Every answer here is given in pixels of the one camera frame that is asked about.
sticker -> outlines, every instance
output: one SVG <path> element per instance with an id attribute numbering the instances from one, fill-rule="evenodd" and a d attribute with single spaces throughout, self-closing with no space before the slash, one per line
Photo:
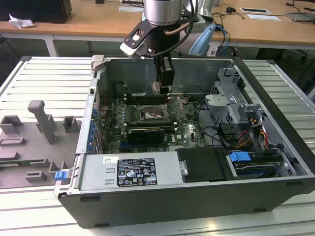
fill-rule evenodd
<path id="1" fill-rule="evenodd" d="M 118 160 L 117 185 L 119 187 L 158 184 L 154 158 Z"/>
<path id="2" fill-rule="evenodd" d="M 105 156 L 103 157 L 103 164 L 117 163 L 118 158 L 119 158 L 118 156 Z"/>

yellow wire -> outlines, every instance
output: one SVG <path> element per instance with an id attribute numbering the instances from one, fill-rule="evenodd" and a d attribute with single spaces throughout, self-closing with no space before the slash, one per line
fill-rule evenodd
<path id="1" fill-rule="evenodd" d="M 247 144 L 248 142 L 251 141 L 251 138 L 246 139 L 243 143 L 241 143 L 240 145 L 238 145 L 236 148 L 241 148 L 242 146 L 244 146 L 245 144 Z"/>

black case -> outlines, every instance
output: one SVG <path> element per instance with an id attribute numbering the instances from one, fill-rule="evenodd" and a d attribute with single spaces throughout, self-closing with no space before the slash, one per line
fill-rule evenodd
<path id="1" fill-rule="evenodd" d="M 64 23 L 71 14 L 70 0 L 0 0 L 0 21 L 9 14 L 35 22 Z"/>

copper tube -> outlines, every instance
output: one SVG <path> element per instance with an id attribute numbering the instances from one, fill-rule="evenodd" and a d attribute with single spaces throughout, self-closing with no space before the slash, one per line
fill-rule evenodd
<path id="1" fill-rule="evenodd" d="M 185 24 L 182 24 L 177 29 L 172 30 L 172 31 L 165 31 L 164 33 L 165 33 L 166 36 L 172 36 L 172 35 L 178 34 L 180 31 L 186 29 L 189 25 L 190 25 L 190 23 L 186 22 Z"/>

blue clip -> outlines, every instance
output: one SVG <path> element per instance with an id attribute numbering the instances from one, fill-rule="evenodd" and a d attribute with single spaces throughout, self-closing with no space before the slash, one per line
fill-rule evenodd
<path id="1" fill-rule="evenodd" d="M 57 171 L 55 174 L 55 181 L 61 180 L 68 180 L 68 171 Z"/>
<path id="2" fill-rule="evenodd" d="M 230 155 L 231 161 L 251 161 L 251 157 L 246 151 L 234 151 Z"/>

